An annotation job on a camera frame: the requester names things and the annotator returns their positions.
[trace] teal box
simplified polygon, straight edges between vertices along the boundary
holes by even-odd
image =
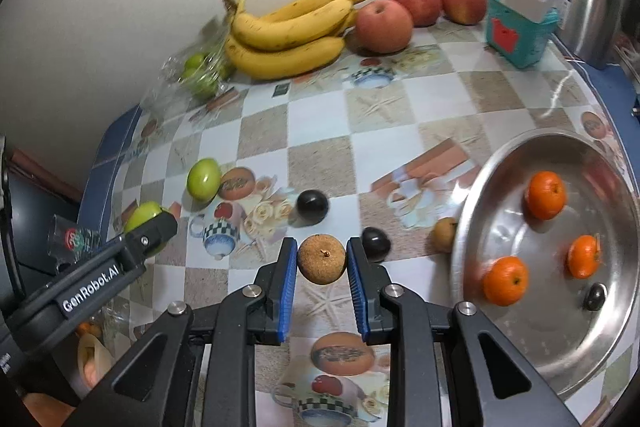
[[[517,68],[542,58],[546,43],[558,24],[558,10],[549,10],[542,22],[523,17],[500,0],[488,0],[486,41]]]

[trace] checkered tablecloth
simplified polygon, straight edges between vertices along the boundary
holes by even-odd
[[[190,219],[206,209],[185,192],[186,178],[191,166],[207,156],[223,172],[234,166],[251,169],[256,179],[269,180],[271,190],[322,190],[331,204],[326,219],[313,227],[289,227],[286,235],[300,243],[313,233],[329,233],[345,243],[363,227],[380,227],[394,245],[385,263],[391,279],[431,302],[452,305],[448,256],[430,250],[428,228],[405,227],[371,192],[372,182],[447,138],[482,165],[498,147],[527,130],[559,127],[588,136],[581,116],[592,112],[603,121],[606,117],[591,89],[551,43],[542,60],[524,71],[486,47],[481,25],[440,21],[417,28],[415,48],[422,54],[410,49],[389,59],[404,74],[386,87],[355,86],[349,67],[361,57],[347,53],[326,71],[293,80],[252,84],[238,74],[234,102],[197,123],[192,117],[198,108],[166,114],[145,140],[142,130],[153,117],[141,117],[132,144],[136,151],[126,156],[114,184],[110,234],[120,232],[120,216],[135,201],[178,202],[181,214],[177,236],[108,310],[118,318],[107,337],[116,356],[135,339],[134,328],[155,320],[169,302],[180,299],[192,307],[220,302],[253,282],[258,267],[277,256],[279,245],[245,245],[218,261],[189,233]],[[289,89],[274,96],[282,84]],[[611,131],[602,141],[629,180]],[[578,420],[602,396],[616,400],[630,380],[638,365],[637,323],[635,307],[606,367],[568,399]],[[257,346],[258,425],[304,425],[291,409],[272,400],[271,391],[290,359],[308,356],[313,341],[332,331],[356,331],[346,275],[325,287],[299,275],[290,339],[281,347]],[[352,425],[366,423],[357,419]]]

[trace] metal bolt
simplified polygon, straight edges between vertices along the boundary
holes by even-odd
[[[470,317],[471,315],[476,314],[478,308],[476,308],[476,305],[473,304],[473,302],[462,301],[458,303],[458,311],[463,315],[467,315],[468,317]]]
[[[255,298],[260,296],[261,293],[262,288],[260,288],[260,286],[258,286],[257,284],[248,284],[247,286],[242,288],[242,295],[244,295],[245,297]]]
[[[169,312],[169,315],[177,317],[187,311],[187,303],[184,301],[174,301],[167,306],[166,310]]]
[[[389,297],[399,297],[404,293],[404,288],[399,284],[387,284],[385,286],[385,293]]]

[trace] orange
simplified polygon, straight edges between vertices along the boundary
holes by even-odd
[[[534,174],[524,194],[531,214],[538,219],[556,217],[566,203],[564,184],[555,172]]]
[[[529,270],[517,257],[500,257],[482,277],[486,299],[497,306],[519,301],[529,286]]]
[[[591,277],[600,266],[600,244],[593,235],[581,235],[572,242],[566,267],[576,279]]]

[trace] silver round tray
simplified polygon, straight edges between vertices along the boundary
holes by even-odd
[[[563,180],[568,201],[558,216],[535,222],[523,213],[523,194],[541,170]],[[602,264],[586,280],[564,265],[572,241],[599,234]],[[639,272],[638,208],[625,181],[587,140],[540,129],[498,149],[466,199],[451,259],[454,301],[473,301],[565,397],[586,382],[613,350],[630,315]],[[481,280],[492,261],[520,257],[529,289],[509,307],[487,302]],[[607,300],[599,312],[582,307],[594,282]]]

